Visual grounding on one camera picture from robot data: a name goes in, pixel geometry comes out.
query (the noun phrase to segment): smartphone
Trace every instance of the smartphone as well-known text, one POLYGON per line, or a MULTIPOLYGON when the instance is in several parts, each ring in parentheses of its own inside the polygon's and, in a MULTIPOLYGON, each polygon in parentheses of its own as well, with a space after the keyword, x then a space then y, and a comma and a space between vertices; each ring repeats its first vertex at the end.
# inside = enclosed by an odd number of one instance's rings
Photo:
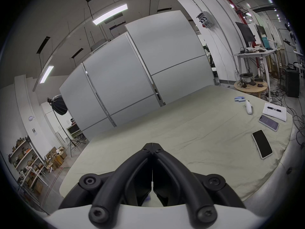
POLYGON ((260 154, 261 159, 265 159, 268 156, 272 155, 273 151, 271 149, 271 146, 270 146, 263 130, 253 132, 252 137, 256 144, 256 147, 260 154))
POLYGON ((271 130, 273 130, 275 132, 278 130, 278 123, 276 121, 268 118, 267 116, 262 115, 259 118, 258 122, 262 123, 266 127, 269 127, 271 130))

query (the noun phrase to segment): notepad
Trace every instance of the notepad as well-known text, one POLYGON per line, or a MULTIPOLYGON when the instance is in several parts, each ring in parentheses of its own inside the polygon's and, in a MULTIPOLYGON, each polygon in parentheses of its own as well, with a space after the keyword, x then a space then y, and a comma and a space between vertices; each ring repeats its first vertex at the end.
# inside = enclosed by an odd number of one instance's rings
POLYGON ((263 114, 278 118, 278 119, 283 120, 285 122, 287 120, 287 110, 286 110, 286 108, 275 105, 275 104, 265 103, 265 106, 264 106, 264 109, 263 109, 263 114), (276 111, 276 110, 273 110, 273 109, 268 109, 267 108, 268 106, 271 107, 271 108, 282 110, 282 112, 279 112, 279 111, 276 111))

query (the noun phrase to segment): fluorescent light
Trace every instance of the fluorescent light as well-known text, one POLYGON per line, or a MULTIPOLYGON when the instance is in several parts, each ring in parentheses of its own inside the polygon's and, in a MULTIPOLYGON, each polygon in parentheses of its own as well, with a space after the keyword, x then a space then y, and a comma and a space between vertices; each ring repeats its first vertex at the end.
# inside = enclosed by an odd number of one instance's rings
POLYGON ((47 70, 45 71, 45 73, 44 73, 44 75, 43 75, 43 77, 42 77, 42 79, 41 79, 41 81, 40 81, 40 84, 45 82, 45 80, 47 79, 47 77, 49 76, 49 74, 50 74, 50 72, 51 72, 51 70, 52 70, 53 68, 54 68, 54 66, 49 66, 49 67, 47 68, 47 70))
POLYGON ((127 4, 123 4, 123 5, 120 6, 120 7, 117 7, 117 8, 115 8, 115 9, 113 9, 113 10, 110 10, 110 11, 107 12, 107 13, 104 13, 103 15, 101 15, 100 17, 98 17, 97 19, 95 19, 95 20, 93 21, 93 23, 94 23, 95 25, 98 25, 99 23, 101 23, 101 22, 103 22, 104 20, 106 20, 106 19, 112 17, 113 15, 116 15, 117 13, 120 13, 120 12, 122 12, 122 11, 124 11, 124 10, 127 10, 127 9, 128 9, 127 4))

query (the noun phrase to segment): electrical box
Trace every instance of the electrical box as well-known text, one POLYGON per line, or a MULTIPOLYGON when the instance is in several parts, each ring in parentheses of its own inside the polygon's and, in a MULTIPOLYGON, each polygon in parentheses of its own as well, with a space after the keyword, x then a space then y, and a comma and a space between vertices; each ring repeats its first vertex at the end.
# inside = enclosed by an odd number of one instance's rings
POLYGON ((200 13, 197 18, 206 28, 212 28, 215 25, 213 16, 207 11, 203 11, 202 13, 200 13))

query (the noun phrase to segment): desk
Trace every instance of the desk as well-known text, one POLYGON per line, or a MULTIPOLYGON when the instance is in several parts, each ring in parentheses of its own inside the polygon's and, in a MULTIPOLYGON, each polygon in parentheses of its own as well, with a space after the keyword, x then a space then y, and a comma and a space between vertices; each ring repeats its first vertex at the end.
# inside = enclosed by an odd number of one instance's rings
MULTIPOLYGON (((267 66, 267 61, 266 61, 266 56, 275 53, 276 50, 266 50, 265 52, 251 52, 251 53, 238 53, 234 54, 232 56, 237 56, 238 60, 238 66, 239 66, 239 74, 242 74, 242 62, 241 58, 257 58, 257 57, 262 57, 263 58, 263 63, 265 67, 265 73, 266 73, 266 78, 267 78, 267 84, 268 84, 268 89, 270 89, 270 79, 269 79, 269 70, 267 66)), ((278 59, 275 55, 275 61, 278 67, 278 59)))
POLYGON ((267 82, 263 81, 263 82, 255 82, 256 85, 255 86, 251 86, 250 84, 247 84, 247 88, 242 88, 238 86, 238 83, 240 81, 237 81, 234 83, 234 87, 243 92, 243 93, 247 93, 247 94, 257 94, 258 98, 261 98, 261 92, 265 91, 268 89, 268 84, 267 82), (263 87, 258 87, 257 84, 263 84, 263 87))
MULTIPOLYGON (((297 52, 297 51, 293 51, 295 54, 296 54, 296 59, 298 60, 298 63, 304 67, 304 55, 297 52)), ((304 71, 304 69, 301 70, 300 67, 296 66, 298 68, 298 72, 299 72, 299 78, 300 78, 300 92, 301 92, 301 74, 302 74, 302 71, 304 71)))

